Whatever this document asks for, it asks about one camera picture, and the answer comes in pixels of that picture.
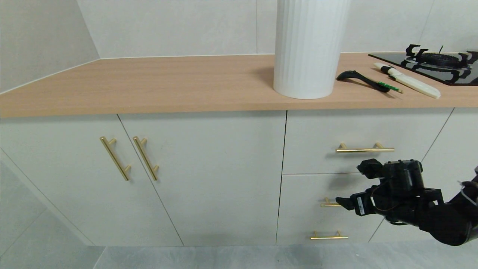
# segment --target white cabinet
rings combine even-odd
[[[359,217],[341,206],[322,207],[321,204],[326,197],[335,203],[337,196],[348,198],[378,183],[378,179],[370,180],[361,174],[284,175],[277,244],[368,242],[383,217]],[[310,239],[337,236],[337,231],[348,239]]]
[[[130,181],[101,136],[116,138]],[[117,115],[5,119],[1,148],[95,245],[182,245]]]
[[[289,111],[284,174],[351,173],[362,160],[421,160],[452,109]],[[395,148],[384,153],[336,153],[347,148]]]
[[[285,111],[120,115],[185,246],[274,245]]]
[[[478,166],[478,109],[455,108],[423,159],[425,187],[441,189],[444,201],[460,191],[457,181],[472,180]],[[394,226],[384,221],[372,242],[431,239],[417,227]]]

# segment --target wooden countertop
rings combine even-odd
[[[272,88],[273,55],[102,59],[1,94],[0,115],[478,106],[478,87],[447,86],[397,68],[439,89],[442,97],[436,100],[372,69],[377,61],[365,53],[345,53],[337,73],[357,70],[404,94],[336,81],[328,97],[288,98]]]

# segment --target white ceramic knife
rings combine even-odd
[[[434,88],[426,83],[423,83],[417,79],[409,77],[405,74],[400,73],[400,71],[396,70],[395,68],[382,64],[382,63],[375,63],[376,68],[380,69],[385,74],[388,74],[389,77],[398,81],[399,83],[414,89],[417,92],[423,93],[424,95],[433,97],[433,98],[440,98],[441,93],[437,88]]]

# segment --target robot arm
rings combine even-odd
[[[436,240],[459,246],[478,238],[478,167],[472,181],[462,182],[462,190],[449,202],[441,190],[425,188],[422,164],[417,160],[381,164],[365,160],[357,167],[380,184],[350,198],[336,201],[359,216],[379,214],[394,225],[413,225],[429,232]]]

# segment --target cabinet handle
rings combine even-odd
[[[350,152],[394,152],[393,147],[383,147],[379,142],[375,143],[372,148],[347,148],[345,143],[340,143],[340,146],[335,149],[338,153],[350,153]]]
[[[116,138],[113,138],[110,141],[108,141],[106,137],[102,136],[99,139],[103,143],[103,146],[105,146],[105,149],[106,151],[108,151],[111,159],[113,159],[113,162],[116,164],[116,167],[118,167],[119,171],[121,172],[121,175],[124,177],[124,180],[129,181],[130,177],[128,175],[128,172],[131,169],[131,165],[127,165],[125,168],[123,168],[123,165],[118,160],[118,157],[116,156],[114,151],[111,149],[111,147],[109,147],[110,145],[116,143]]]
[[[320,204],[320,207],[340,206],[340,204],[337,202],[330,202],[327,197],[325,198],[325,201],[325,203]]]
[[[146,166],[148,167],[148,170],[149,170],[150,174],[152,175],[152,179],[154,181],[157,181],[158,178],[156,176],[156,171],[158,171],[159,166],[155,166],[153,168],[151,167],[151,162],[149,161],[149,158],[146,155],[146,150],[144,149],[144,145],[146,144],[146,142],[148,142],[148,140],[146,138],[143,138],[140,141],[140,139],[137,136],[133,137],[133,140],[134,140],[134,143],[136,144],[136,147],[138,148],[138,150],[141,154],[141,157],[143,158],[144,162],[146,163]]]
[[[317,231],[314,231],[314,235],[315,235],[315,236],[310,237],[310,240],[348,239],[348,236],[342,236],[342,234],[340,233],[340,231],[337,231],[337,234],[338,234],[338,235],[336,235],[336,236],[318,237],[318,236],[317,236]]]

